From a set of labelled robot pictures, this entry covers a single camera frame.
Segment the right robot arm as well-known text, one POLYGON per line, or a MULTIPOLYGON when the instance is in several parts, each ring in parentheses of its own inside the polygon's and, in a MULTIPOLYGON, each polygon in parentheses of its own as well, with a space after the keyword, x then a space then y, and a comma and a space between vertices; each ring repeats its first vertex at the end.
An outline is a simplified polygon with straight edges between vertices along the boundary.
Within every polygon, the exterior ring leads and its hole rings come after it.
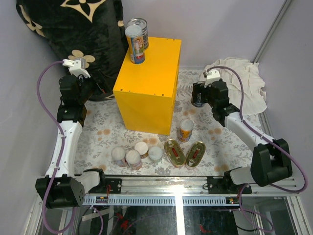
POLYGON ((230 103, 228 88, 222 80, 208 86, 204 82, 193 84, 191 103, 200 107, 209 104, 214 119, 236 134, 252 151, 251 165, 239 167, 224 173, 223 188, 234 193, 243 184, 257 184, 261 187, 292 176, 292 164, 288 143, 284 139, 258 132, 256 127, 242 120, 240 110, 230 103))

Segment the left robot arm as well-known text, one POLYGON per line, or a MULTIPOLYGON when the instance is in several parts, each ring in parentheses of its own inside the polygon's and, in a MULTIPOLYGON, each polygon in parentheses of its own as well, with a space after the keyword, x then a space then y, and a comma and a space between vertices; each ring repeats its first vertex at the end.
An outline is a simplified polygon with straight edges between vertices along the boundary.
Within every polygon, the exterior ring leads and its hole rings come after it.
POLYGON ((107 181, 102 169, 88 169, 75 176, 74 159, 82 133, 87 109, 85 103, 96 90, 92 78, 66 75, 59 80, 61 104, 54 120, 57 141, 50 166, 43 178, 36 181, 35 189, 48 209, 80 207, 85 194, 102 193, 107 181))

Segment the tall porridge can plastic lid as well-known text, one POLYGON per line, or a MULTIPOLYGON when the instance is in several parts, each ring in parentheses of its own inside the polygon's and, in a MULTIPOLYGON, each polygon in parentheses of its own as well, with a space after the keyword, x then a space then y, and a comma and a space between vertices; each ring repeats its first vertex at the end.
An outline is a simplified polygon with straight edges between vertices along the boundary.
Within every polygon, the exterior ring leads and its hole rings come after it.
POLYGON ((145 61, 145 48, 142 29, 138 25, 128 26, 125 35, 130 49, 130 59, 134 64, 141 64, 145 61))

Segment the blue soup can top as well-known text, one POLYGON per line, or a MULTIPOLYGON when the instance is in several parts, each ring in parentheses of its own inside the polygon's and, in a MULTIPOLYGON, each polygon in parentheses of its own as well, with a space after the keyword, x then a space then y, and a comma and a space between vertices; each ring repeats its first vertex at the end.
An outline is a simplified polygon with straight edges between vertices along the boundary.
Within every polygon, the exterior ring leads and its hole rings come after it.
POLYGON ((147 22, 143 18, 133 18, 130 19, 127 23, 127 26, 137 25, 141 27, 144 41, 144 48, 147 49, 149 47, 149 37, 148 37, 148 28, 147 22))

